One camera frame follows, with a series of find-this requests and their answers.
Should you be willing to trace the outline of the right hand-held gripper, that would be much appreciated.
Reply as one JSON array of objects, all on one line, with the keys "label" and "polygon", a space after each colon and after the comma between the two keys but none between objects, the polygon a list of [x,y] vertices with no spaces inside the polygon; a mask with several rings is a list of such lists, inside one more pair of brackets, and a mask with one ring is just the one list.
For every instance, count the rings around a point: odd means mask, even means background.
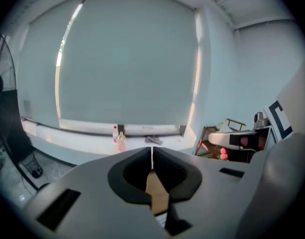
[{"label": "right hand-held gripper", "polygon": [[[268,107],[278,143],[268,151],[258,188],[237,230],[238,239],[256,239],[278,221],[297,197],[305,180],[305,61],[277,100]],[[254,130],[212,132],[211,144],[244,149],[241,138]]]}]

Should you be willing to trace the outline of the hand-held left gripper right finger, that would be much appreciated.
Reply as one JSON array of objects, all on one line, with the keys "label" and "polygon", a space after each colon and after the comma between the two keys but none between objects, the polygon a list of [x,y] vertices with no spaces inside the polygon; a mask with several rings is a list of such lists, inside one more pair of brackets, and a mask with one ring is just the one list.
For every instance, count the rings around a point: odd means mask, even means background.
[{"label": "hand-held left gripper right finger", "polygon": [[155,239],[238,239],[250,202],[252,165],[153,148],[153,167],[169,194],[165,228]]}]

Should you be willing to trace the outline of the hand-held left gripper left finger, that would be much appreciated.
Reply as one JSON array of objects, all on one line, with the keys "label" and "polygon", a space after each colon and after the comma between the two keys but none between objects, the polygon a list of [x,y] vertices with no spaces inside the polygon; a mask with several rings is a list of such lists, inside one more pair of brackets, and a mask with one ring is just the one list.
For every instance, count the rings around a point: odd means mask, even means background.
[{"label": "hand-held left gripper left finger", "polygon": [[34,231],[51,239],[165,239],[146,193],[151,148],[74,167],[25,207]]}]

